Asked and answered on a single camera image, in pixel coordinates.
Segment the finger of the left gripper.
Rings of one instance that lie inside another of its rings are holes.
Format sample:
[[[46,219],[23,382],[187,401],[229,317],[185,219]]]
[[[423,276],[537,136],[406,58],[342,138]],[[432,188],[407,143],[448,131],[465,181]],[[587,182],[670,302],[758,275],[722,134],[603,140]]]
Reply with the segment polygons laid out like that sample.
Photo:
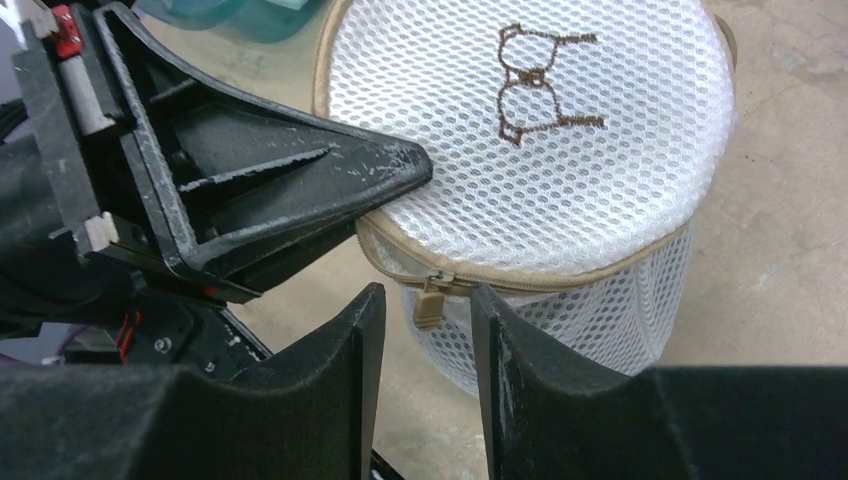
[[[282,248],[228,278],[215,279],[173,272],[149,245],[139,226],[121,218],[101,218],[99,254],[138,273],[141,279],[137,289],[147,295],[196,305],[244,304],[286,282],[353,234],[353,223],[341,224]]]
[[[96,10],[116,124],[94,172],[108,211],[166,262],[263,262],[425,185],[413,142],[241,90],[167,48],[128,7]]]

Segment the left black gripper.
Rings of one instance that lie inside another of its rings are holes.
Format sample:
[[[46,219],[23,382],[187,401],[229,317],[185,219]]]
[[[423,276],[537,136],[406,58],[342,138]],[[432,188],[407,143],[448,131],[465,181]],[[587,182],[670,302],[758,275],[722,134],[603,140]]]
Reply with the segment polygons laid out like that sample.
[[[5,1],[19,50],[17,99],[1,109],[1,275],[86,279],[116,269],[164,274],[159,207],[131,110],[133,82],[107,48],[131,1]]]

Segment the teal plastic bin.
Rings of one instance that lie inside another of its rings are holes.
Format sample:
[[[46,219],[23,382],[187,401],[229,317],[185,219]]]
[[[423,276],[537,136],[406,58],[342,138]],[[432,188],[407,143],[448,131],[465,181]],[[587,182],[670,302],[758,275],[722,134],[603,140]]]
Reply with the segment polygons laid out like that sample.
[[[232,38],[269,44],[298,33],[325,4],[324,0],[144,0],[133,7],[182,30],[218,29]]]

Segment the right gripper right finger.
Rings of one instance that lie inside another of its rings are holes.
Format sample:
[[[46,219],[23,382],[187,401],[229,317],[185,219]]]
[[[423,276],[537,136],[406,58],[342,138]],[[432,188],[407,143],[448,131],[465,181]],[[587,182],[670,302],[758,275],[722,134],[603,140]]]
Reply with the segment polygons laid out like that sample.
[[[493,479],[843,479],[843,367],[652,367],[558,342],[489,286],[471,297]]]

